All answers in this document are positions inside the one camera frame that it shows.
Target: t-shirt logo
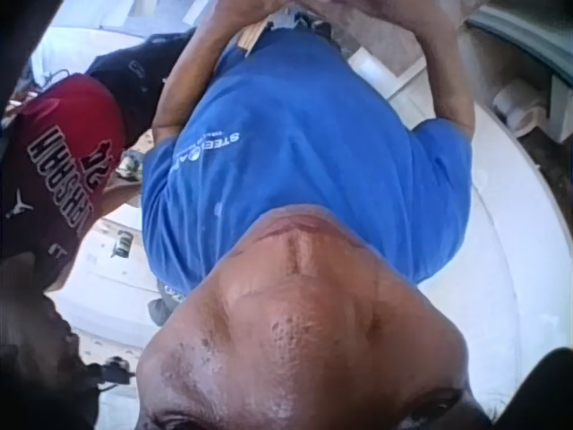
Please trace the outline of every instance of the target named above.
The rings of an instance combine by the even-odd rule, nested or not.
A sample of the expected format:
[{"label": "t-shirt logo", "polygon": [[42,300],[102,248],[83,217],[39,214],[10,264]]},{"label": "t-shirt logo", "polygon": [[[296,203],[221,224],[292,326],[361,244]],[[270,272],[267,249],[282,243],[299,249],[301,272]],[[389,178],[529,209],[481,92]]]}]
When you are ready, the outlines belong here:
[{"label": "t-shirt logo", "polygon": [[20,188],[18,188],[18,190],[16,190],[16,204],[14,205],[11,211],[6,213],[5,216],[6,219],[10,219],[12,217],[15,217],[16,215],[24,213],[25,211],[33,211],[33,210],[34,210],[33,206],[26,204],[21,200],[21,192]]},{"label": "t-shirt logo", "polygon": [[107,177],[114,166],[114,157],[111,155],[111,141],[103,141],[87,157],[80,159],[85,172],[85,185],[95,193],[102,179]]}]

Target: eye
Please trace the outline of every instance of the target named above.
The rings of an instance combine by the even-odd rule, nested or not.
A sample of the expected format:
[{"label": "eye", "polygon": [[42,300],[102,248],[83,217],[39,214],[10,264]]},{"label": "eye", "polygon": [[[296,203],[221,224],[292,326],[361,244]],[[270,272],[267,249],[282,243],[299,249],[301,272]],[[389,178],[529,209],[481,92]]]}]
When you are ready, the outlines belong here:
[{"label": "eye", "polygon": [[410,409],[407,417],[400,421],[397,430],[422,430],[443,417],[456,403],[461,393],[458,391],[435,391],[423,396]]}]

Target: skin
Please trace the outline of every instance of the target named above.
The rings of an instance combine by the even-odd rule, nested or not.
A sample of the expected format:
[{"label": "skin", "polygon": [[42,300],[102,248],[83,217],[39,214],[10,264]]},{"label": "skin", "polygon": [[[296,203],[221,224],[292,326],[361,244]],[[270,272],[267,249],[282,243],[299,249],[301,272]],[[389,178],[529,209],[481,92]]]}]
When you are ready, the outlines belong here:
[{"label": "skin", "polygon": [[138,429],[488,426],[460,332],[316,207],[263,216],[147,346],[137,382]]}]

